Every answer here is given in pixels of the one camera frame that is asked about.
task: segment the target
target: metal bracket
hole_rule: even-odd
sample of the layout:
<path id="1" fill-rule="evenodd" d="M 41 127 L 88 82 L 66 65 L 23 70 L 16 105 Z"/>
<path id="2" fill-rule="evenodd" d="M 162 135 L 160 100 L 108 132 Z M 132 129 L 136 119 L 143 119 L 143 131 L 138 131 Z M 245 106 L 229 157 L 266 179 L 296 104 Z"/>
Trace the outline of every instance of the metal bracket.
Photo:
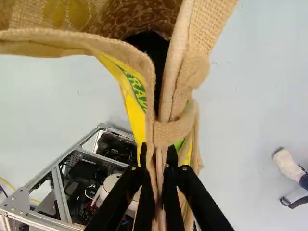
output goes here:
<path id="1" fill-rule="evenodd" d="M 25 187 L 17 189 L 12 196 L 0 205 L 0 209 L 10 211 L 13 214 L 24 216 L 30 211 L 29 191 Z"/>

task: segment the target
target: wire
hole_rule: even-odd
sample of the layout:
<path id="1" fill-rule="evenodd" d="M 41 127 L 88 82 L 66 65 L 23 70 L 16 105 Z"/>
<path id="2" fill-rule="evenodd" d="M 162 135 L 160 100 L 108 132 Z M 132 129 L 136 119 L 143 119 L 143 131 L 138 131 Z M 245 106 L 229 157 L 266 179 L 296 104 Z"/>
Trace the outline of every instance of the wire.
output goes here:
<path id="1" fill-rule="evenodd" d="M 12 189 L 13 191 L 16 191 L 16 189 L 9 183 L 7 182 L 5 179 L 3 179 L 2 177 L 0 177 L 0 180 L 5 183 L 10 189 Z M 1 190 L 4 192 L 5 196 L 8 197 L 8 195 L 6 194 L 5 190 L 2 188 L 2 186 L 0 185 Z M 29 199 L 29 201 L 32 201 L 34 203 L 40 203 L 40 201 L 34 200 L 34 199 Z"/>
<path id="2" fill-rule="evenodd" d="M 0 177 L 0 180 L 5 183 L 7 186 L 9 186 L 10 189 L 12 189 L 13 191 L 16 191 L 16 189 L 9 183 L 7 182 L 5 179 L 3 179 L 2 177 Z"/>
<path id="3" fill-rule="evenodd" d="M 93 200 L 94 198 L 92 198 L 92 197 L 89 197 L 88 195 L 87 195 L 87 189 L 85 189 L 85 196 L 87 197 L 87 198 L 89 198 L 89 199 L 91 199 L 91 200 Z"/>
<path id="4" fill-rule="evenodd" d="M 3 191 L 4 195 L 6 196 L 6 198 L 8 198 L 8 195 L 6 194 L 6 191 L 2 188 L 1 185 L 0 185 L 0 190 Z"/>

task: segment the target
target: burlap sack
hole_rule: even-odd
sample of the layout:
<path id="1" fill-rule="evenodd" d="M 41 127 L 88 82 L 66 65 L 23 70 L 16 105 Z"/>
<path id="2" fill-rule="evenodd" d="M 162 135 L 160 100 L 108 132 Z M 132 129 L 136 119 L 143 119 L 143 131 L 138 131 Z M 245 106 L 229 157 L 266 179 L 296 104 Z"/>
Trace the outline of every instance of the burlap sack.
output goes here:
<path id="1" fill-rule="evenodd" d="M 198 106 L 191 99 L 208 73 L 208 55 L 236 0 L 0 0 L 0 53 L 34 57 L 110 56 L 145 79 L 147 168 L 154 199 L 160 201 L 167 147 L 185 138 L 179 163 L 188 159 L 198 174 Z M 153 30 L 171 38 L 154 113 L 155 72 L 151 59 L 122 42 Z M 180 194 L 185 229 L 193 215 Z M 153 230 L 165 230 L 160 205 Z"/>
<path id="2" fill-rule="evenodd" d="M 162 192 L 162 170 L 166 162 L 167 147 L 175 140 L 186 137 L 179 153 L 179 163 L 185 158 L 191 139 L 190 165 L 196 174 L 199 174 L 202 168 L 198 147 L 198 108 L 191 99 L 192 89 L 197 88 L 206 78 L 209 70 L 209 53 L 236 2 L 236 0 L 184 0 L 181 5 L 164 69 L 159 109 L 160 123 L 154 124 L 159 195 Z M 193 214 L 184 196 L 179 194 L 185 230 L 191 230 Z"/>

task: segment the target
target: brown patterned fabric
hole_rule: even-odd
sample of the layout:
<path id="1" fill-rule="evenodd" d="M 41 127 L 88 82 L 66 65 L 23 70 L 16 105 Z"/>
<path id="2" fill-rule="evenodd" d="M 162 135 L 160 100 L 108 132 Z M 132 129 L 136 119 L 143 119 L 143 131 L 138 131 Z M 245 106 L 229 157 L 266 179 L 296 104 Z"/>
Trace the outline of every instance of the brown patterned fabric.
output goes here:
<path id="1" fill-rule="evenodd" d="M 2 0 L 0 29 L 54 28 L 121 40 L 152 30 L 170 39 L 180 4 L 181 0 Z"/>

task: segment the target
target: white shoe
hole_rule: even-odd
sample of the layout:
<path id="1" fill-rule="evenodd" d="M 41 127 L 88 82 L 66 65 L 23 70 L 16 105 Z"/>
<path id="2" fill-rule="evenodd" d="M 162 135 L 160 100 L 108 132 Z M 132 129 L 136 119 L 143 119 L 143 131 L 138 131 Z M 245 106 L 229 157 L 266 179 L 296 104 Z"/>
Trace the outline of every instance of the white shoe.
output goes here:
<path id="1" fill-rule="evenodd" d="M 297 182 L 306 174 L 285 148 L 281 147 L 277 149 L 274 153 L 273 160 L 281 173 Z"/>

